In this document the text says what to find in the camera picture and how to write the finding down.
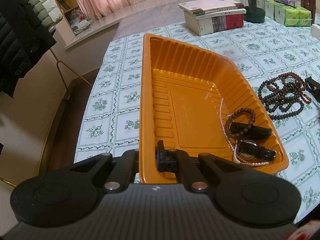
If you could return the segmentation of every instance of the watch face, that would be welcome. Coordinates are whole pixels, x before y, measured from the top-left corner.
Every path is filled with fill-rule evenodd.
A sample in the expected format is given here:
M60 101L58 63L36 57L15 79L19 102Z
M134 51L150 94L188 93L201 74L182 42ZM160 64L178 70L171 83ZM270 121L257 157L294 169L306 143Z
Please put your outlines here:
M240 155L241 158L245 159L246 161L254 158L254 156L250 155L250 154L245 154L245 153L241 153L241 152L239 152L238 154Z
M258 146L258 144L257 144L255 141L253 141L253 140L243 140L243 141L240 141L240 143L242 143L242 142L246 142L246 143L250 143L250 144L253 144L253 145L255 145L255 146ZM251 160L252 158L254 158L254 156L253 156L253 155L250 155L250 154L241 153L241 152L238 152L238 154L239 154L239 156L240 156L241 158L245 159L246 161L247 161L247 160Z

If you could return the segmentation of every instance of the black puffer jacket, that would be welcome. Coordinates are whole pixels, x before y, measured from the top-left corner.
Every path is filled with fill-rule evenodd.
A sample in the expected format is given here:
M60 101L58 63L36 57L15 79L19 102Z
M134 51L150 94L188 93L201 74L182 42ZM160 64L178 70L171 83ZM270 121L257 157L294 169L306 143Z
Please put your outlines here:
M23 78L56 41L25 0L0 0L0 90L13 96Z

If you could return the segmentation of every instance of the metal screw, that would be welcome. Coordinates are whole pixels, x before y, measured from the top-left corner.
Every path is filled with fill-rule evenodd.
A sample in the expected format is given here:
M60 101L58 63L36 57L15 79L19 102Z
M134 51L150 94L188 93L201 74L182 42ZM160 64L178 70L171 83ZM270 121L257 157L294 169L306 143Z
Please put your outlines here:
M208 184L206 184L203 181L196 181L192 183L191 186L196 190L202 190L202 189L206 189L208 187Z
M116 190L120 188L120 184L116 181L109 181L104 185L104 187L109 190Z

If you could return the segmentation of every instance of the orange plastic tray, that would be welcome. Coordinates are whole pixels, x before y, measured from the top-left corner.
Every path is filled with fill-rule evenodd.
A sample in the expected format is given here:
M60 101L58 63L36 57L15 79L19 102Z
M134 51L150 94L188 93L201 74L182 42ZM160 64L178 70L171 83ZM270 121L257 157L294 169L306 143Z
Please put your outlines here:
M227 112L251 108L256 126L272 129L259 145L277 151L275 161L255 169L274 174L288 167L288 157L276 129L246 79L228 58L199 47L145 34L143 39L139 172L143 183L176 183L173 173L159 173L155 147L164 141L198 156L208 152L232 161L232 151L223 135L219 108L224 98L223 122ZM249 115L235 118L249 122Z

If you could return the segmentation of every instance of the logo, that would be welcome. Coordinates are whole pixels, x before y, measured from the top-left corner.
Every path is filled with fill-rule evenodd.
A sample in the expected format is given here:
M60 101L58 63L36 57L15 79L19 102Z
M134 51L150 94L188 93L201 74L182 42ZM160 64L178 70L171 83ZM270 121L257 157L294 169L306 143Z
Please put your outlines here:
M155 185L154 187L152 187L152 189L153 189L154 191L161 190L161 188L160 188L158 185Z

